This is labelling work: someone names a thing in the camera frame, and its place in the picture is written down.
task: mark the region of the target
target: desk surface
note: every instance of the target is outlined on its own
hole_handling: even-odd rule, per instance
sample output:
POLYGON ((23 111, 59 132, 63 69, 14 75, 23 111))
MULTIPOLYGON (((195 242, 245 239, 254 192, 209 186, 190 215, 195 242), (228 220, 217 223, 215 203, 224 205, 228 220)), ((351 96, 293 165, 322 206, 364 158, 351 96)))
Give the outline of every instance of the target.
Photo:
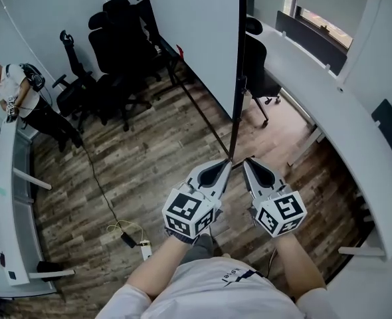
POLYGON ((392 151, 355 96, 279 32, 263 24, 254 38, 267 48, 265 69, 309 113, 353 175, 392 257, 392 151))
POLYGON ((5 195, 0 194, 0 253, 5 255, 5 276, 12 286, 29 283, 21 256, 13 207, 12 170, 16 128, 17 122, 4 121, 0 131, 0 188, 5 191, 5 195), (15 280, 9 272, 15 273, 15 280))

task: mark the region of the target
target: wooden floor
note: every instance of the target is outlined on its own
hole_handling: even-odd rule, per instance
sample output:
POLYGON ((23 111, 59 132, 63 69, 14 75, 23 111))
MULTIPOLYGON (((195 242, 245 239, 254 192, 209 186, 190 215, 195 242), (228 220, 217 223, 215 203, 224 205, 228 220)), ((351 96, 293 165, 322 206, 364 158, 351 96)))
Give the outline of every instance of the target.
MULTIPOLYGON (((168 84, 166 78, 150 84, 146 98, 168 84)), ((231 123, 213 98, 198 85, 188 89, 229 143, 231 123)), ((263 119, 255 103, 244 112, 236 162, 255 155, 279 169, 300 192, 308 216, 297 236, 328 278, 344 259, 338 247, 356 244, 363 234, 353 200, 355 183, 327 140, 288 167, 286 159, 310 129, 285 100, 266 109, 270 116, 266 129, 260 127, 263 119)), ((196 165, 225 158, 225 153, 180 88, 154 100, 153 108, 134 116, 130 126, 125 133, 119 117, 107 126, 89 119, 83 140, 118 217, 140 224, 156 249, 165 239, 161 208, 171 188, 196 165)), ((37 137, 33 147, 36 177, 53 186, 52 191, 39 190, 34 206, 43 253, 48 261, 74 268, 76 275, 55 283, 58 294, 7 303, 5 316, 93 318, 141 263, 140 249, 125 246, 120 231, 106 232, 114 219, 82 148, 69 144, 61 154, 55 141, 44 135, 37 137)), ((224 213, 212 225, 212 232, 224 253, 266 274, 273 246, 267 233, 254 227, 247 212, 250 202, 238 168, 232 172, 223 197, 224 213)), ((140 240, 137 228, 127 232, 140 240)), ((280 259, 275 260, 270 279, 287 292, 280 259)))

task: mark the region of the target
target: gray pants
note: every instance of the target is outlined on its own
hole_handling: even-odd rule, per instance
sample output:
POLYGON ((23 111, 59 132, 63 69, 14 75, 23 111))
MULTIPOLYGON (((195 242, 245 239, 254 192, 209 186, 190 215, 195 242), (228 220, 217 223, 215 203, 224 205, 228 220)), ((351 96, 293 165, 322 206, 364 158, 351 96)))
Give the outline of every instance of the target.
POLYGON ((214 243, 208 234, 201 235, 193 247, 186 253, 180 265, 190 263, 194 260, 210 259, 214 256, 214 243))

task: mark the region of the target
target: yellow cable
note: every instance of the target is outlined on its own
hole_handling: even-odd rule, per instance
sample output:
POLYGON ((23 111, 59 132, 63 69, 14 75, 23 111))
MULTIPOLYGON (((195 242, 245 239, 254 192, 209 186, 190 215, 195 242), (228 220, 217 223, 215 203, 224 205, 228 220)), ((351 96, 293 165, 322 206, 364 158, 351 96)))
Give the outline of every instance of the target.
POLYGON ((139 227, 139 228, 140 228, 140 230, 142 231, 142 239, 141 239, 140 241, 143 241, 143 239, 144 239, 144 234, 145 234, 146 232, 144 231, 144 229, 143 229, 140 225, 138 225, 137 223, 134 223, 134 222, 129 222, 129 221, 125 221, 125 220, 119 220, 119 221, 118 221, 117 223, 115 223, 114 225, 108 225, 108 226, 106 227, 106 230, 107 230, 108 233, 111 233, 111 232, 114 231, 115 229, 120 229, 121 231, 125 231, 128 227, 131 227, 131 226, 136 226, 136 227, 139 227), (121 222, 128 223, 128 226, 125 227, 124 229, 121 228, 121 226, 118 225, 118 223, 121 223, 121 222))

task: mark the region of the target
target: shirt sleeve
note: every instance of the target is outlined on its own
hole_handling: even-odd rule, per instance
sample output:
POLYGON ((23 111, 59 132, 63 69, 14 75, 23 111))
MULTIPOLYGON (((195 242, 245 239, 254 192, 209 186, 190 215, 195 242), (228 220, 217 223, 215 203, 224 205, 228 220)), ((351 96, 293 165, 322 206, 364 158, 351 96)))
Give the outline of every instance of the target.
POLYGON ((324 288, 317 288, 305 293, 296 305, 309 319, 339 319, 328 299, 329 293, 324 288))
POLYGON ((113 295, 96 319, 139 318, 150 304, 146 293, 126 284, 113 295))
POLYGON ((26 78, 22 68, 16 64, 10 64, 9 74, 10 74, 10 79, 13 79, 17 85, 22 84, 23 79, 26 78))

